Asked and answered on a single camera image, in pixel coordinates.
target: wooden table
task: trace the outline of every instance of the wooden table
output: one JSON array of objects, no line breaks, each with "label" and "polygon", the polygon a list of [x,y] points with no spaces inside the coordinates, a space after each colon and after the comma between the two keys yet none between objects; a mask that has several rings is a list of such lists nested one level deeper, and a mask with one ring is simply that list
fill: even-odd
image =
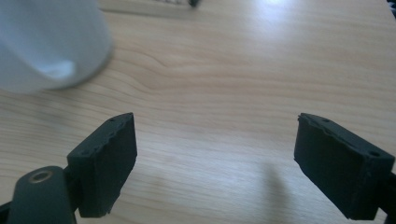
[{"label": "wooden table", "polygon": [[132,111],[136,166],[112,213],[79,223],[383,223],[381,211],[346,220],[293,150],[306,112],[396,155],[396,22],[385,0],[156,4],[158,16],[143,16],[101,1],[115,50],[90,81],[0,91],[0,203],[19,177],[65,167],[103,121]]}]

